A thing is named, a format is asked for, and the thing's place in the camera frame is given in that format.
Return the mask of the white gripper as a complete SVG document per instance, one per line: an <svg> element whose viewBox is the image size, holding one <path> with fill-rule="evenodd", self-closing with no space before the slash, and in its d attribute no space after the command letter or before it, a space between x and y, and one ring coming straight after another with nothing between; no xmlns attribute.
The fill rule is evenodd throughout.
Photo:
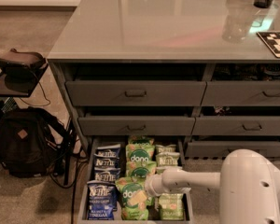
<svg viewBox="0 0 280 224"><path fill-rule="evenodd" d="M144 203L147 195L159 197L164 193L161 175L151 175L146 178L145 190L136 191L128 201L129 206L135 206Z"/></svg>

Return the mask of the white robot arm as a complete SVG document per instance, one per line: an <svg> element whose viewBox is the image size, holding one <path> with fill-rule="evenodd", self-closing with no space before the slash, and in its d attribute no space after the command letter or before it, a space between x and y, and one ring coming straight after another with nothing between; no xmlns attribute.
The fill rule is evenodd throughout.
<svg viewBox="0 0 280 224"><path fill-rule="evenodd" d="M170 167L160 175L151 175L128 203L138 204L164 193L187 193L193 188L219 191L220 224L280 224L280 169L249 149L234 150L216 173Z"/></svg>

